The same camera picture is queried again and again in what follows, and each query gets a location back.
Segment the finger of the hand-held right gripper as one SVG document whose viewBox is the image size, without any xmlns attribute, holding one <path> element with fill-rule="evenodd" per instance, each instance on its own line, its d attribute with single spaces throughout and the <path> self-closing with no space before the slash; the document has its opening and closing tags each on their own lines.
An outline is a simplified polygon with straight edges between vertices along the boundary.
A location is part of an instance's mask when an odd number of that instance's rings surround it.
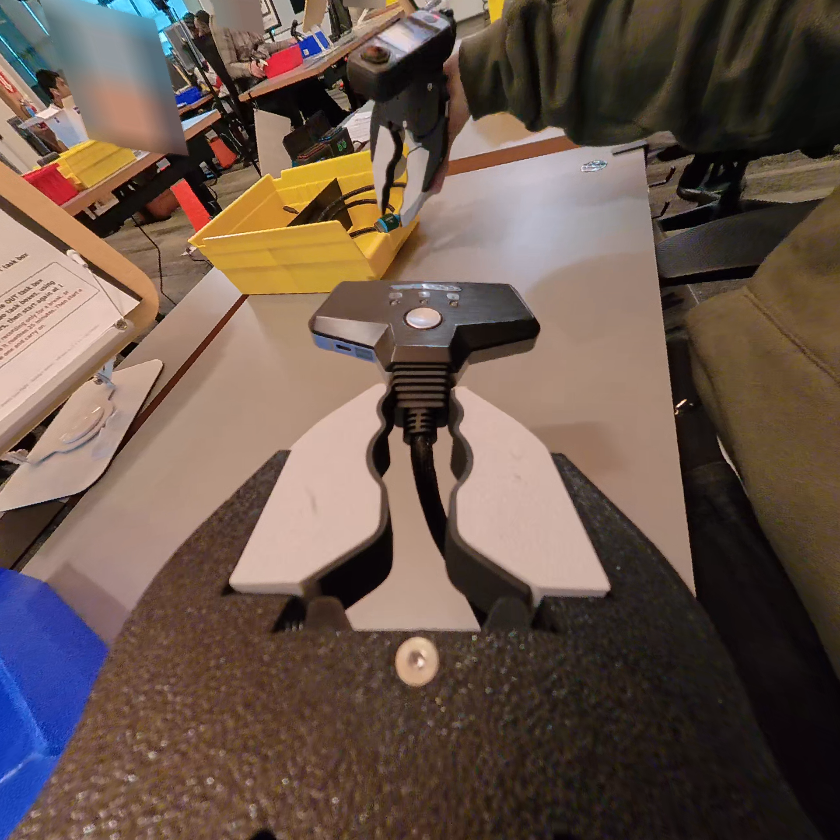
<svg viewBox="0 0 840 840">
<path fill-rule="evenodd" d="M 397 164 L 403 156 L 403 136 L 398 128 L 379 119 L 371 119 L 371 163 L 373 188 L 377 206 L 382 215 L 388 209 L 389 198 L 395 182 Z"/>
<path fill-rule="evenodd" d="M 405 141 L 405 185 L 400 208 L 400 225 L 408 228 L 416 220 L 432 193 L 432 184 L 442 164 L 442 146 L 437 141 L 428 148 L 414 138 Z"/>
</svg>

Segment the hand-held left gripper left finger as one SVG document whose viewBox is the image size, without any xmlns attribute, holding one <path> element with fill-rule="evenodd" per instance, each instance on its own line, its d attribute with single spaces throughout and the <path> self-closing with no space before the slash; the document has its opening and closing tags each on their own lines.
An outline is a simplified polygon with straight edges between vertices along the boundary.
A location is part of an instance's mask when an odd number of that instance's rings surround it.
<svg viewBox="0 0 840 840">
<path fill-rule="evenodd" d="M 388 435 L 385 394 L 371 386 L 293 444 L 229 577 L 234 591 L 309 595 L 384 536 L 390 514 L 373 452 Z"/>
</svg>

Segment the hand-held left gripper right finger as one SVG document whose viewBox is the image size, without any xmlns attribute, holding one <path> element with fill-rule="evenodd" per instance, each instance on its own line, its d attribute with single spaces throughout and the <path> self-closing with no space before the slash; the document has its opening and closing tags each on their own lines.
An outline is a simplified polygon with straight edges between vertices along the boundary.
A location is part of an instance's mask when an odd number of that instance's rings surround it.
<svg viewBox="0 0 840 840">
<path fill-rule="evenodd" d="M 451 395 L 446 565 L 478 608 L 516 598 L 604 597 L 611 584 L 558 466 L 535 434 L 458 385 Z"/>
</svg>

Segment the yellow storage bin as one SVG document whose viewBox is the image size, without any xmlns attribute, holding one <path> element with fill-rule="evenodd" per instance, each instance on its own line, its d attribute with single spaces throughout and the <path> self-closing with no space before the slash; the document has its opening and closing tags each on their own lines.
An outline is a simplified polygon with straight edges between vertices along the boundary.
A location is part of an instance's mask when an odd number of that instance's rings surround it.
<svg viewBox="0 0 840 840">
<path fill-rule="evenodd" d="M 352 227 L 337 221 L 287 227 L 332 179 Z M 375 227 L 371 154 L 363 151 L 263 176 L 191 239 L 190 244 L 245 295 L 329 292 L 340 282 L 380 280 L 418 226 Z"/>
</svg>

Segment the black HDMI switch with cable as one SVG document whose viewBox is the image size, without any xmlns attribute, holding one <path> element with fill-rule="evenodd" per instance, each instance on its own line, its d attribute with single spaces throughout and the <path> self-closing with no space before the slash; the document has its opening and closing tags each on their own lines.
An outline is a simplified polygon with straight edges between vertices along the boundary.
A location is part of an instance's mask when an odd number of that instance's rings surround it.
<svg viewBox="0 0 840 840">
<path fill-rule="evenodd" d="M 445 553 L 434 444 L 451 392 L 469 364 L 530 351 L 538 320 L 505 283 L 371 280 L 340 283 L 308 326 L 320 349 L 383 371 L 386 422 L 402 429 L 427 528 Z"/>
</svg>

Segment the person's right forearm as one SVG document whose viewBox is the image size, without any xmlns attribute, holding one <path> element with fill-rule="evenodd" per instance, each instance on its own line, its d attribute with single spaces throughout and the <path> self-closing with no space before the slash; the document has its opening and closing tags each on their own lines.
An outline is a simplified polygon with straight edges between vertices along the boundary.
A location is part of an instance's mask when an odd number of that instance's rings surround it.
<svg viewBox="0 0 840 840">
<path fill-rule="evenodd" d="M 580 145 L 671 133 L 691 152 L 822 151 L 839 141 L 839 4 L 508 2 L 463 40 L 470 115 L 507 112 Z"/>
</svg>

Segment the grey desk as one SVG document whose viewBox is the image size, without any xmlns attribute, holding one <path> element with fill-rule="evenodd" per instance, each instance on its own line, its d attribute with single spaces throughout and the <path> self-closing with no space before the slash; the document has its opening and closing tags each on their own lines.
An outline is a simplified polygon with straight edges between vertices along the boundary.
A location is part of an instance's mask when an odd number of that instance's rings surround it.
<svg viewBox="0 0 840 840">
<path fill-rule="evenodd" d="M 588 161 L 608 166 L 581 172 Z M 390 280 L 502 281 L 541 326 L 463 383 L 570 459 L 693 592 L 644 157 L 580 148 L 450 176 Z M 322 295 L 241 297 L 23 571 L 106 641 L 267 460 L 381 377 L 318 350 Z"/>
</svg>

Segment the black crate with green parts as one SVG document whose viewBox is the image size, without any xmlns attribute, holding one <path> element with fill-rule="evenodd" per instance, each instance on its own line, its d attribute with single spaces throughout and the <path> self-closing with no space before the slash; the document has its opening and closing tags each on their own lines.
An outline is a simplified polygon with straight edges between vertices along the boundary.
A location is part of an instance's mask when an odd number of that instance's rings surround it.
<svg viewBox="0 0 840 840">
<path fill-rule="evenodd" d="M 292 166 L 309 165 L 356 152 L 345 126 L 332 128 L 317 139 L 306 127 L 300 127 L 290 132 L 282 143 Z"/>
</svg>

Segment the pale table with wooden edge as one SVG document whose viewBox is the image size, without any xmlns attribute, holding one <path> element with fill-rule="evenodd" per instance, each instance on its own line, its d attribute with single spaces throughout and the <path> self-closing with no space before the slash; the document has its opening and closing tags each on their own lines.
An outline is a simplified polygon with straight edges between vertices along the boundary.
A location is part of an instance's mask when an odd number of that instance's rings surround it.
<svg viewBox="0 0 840 840">
<path fill-rule="evenodd" d="M 579 148 L 561 129 L 526 130 L 510 114 L 470 119 L 455 139 L 447 175 L 478 172 Z"/>
</svg>

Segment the white upright sheet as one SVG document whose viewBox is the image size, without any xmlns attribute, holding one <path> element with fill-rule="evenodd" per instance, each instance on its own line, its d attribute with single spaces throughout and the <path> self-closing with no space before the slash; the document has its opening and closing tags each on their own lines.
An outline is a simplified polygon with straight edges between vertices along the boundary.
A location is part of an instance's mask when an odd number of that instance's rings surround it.
<svg viewBox="0 0 840 840">
<path fill-rule="evenodd" d="M 255 109 L 255 140 L 259 171 L 279 178 L 291 168 L 291 158 L 283 140 L 292 131 L 291 121 L 282 115 Z"/>
</svg>

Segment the red storage bin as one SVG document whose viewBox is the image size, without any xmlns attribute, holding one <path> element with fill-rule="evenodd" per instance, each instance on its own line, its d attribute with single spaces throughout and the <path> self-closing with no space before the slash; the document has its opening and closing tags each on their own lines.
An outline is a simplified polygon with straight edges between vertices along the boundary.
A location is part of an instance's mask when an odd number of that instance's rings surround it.
<svg viewBox="0 0 840 840">
<path fill-rule="evenodd" d="M 298 41 L 293 41 L 291 46 L 280 49 L 269 55 L 264 66 L 266 79 L 286 75 L 287 73 L 301 67 L 303 59 L 304 55 L 302 53 L 300 43 Z"/>
<path fill-rule="evenodd" d="M 77 185 L 62 174 L 57 161 L 24 173 L 22 177 L 59 206 L 67 204 L 80 194 Z"/>
</svg>

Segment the grey table with brown edge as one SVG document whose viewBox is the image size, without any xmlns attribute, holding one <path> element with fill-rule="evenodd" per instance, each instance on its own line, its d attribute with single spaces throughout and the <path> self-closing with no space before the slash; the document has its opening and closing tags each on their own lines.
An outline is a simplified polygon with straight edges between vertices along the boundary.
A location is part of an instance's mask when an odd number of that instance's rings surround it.
<svg viewBox="0 0 840 840">
<path fill-rule="evenodd" d="M 129 436 L 140 428 L 140 420 L 145 417 L 145 412 L 151 408 L 154 399 L 162 396 L 164 388 L 175 382 L 177 372 L 211 339 L 212 333 L 218 330 L 219 324 L 240 298 L 239 291 L 222 272 L 218 269 L 210 270 L 198 285 L 163 318 L 162 322 L 152 329 L 124 362 L 120 363 L 115 370 L 106 373 L 110 375 L 117 370 L 152 360 L 160 360 L 164 364 L 162 373 L 129 426 L 117 453 L 128 442 Z M 53 513 L 61 502 L 84 494 L 87 490 L 69 498 L 2 513 L 2 525 L 5 526 L 7 520 L 18 513 L 27 515 L 40 513 L 41 509 Z"/>
</svg>

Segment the stack of yellow bins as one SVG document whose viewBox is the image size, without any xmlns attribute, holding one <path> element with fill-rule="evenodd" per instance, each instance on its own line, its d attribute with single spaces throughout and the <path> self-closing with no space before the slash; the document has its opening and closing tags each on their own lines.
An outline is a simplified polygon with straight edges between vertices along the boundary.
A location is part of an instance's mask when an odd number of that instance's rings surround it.
<svg viewBox="0 0 840 840">
<path fill-rule="evenodd" d="M 112 143 L 89 140 L 61 152 L 58 171 L 80 191 L 106 181 L 111 175 L 136 162 L 132 150 Z"/>
</svg>

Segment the black office chair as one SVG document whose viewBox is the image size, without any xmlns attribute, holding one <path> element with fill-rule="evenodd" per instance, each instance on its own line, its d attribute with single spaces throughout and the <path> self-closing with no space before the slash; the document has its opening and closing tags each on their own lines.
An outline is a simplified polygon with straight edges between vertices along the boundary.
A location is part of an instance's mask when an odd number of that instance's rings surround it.
<svg viewBox="0 0 840 840">
<path fill-rule="evenodd" d="M 744 176 L 759 157 L 743 150 L 692 155 L 675 187 L 692 208 L 667 216 L 666 203 L 653 219 L 661 289 L 752 277 L 823 201 L 744 198 Z"/>
</svg>

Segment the instruction sign on wooden board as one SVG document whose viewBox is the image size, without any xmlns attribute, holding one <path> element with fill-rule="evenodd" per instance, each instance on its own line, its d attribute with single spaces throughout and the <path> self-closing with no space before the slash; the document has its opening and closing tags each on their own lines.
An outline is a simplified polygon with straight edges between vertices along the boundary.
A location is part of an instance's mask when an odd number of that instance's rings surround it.
<svg viewBox="0 0 840 840">
<path fill-rule="evenodd" d="M 106 241 L 2 165 L 1 453 L 148 328 L 160 297 Z"/>
</svg>

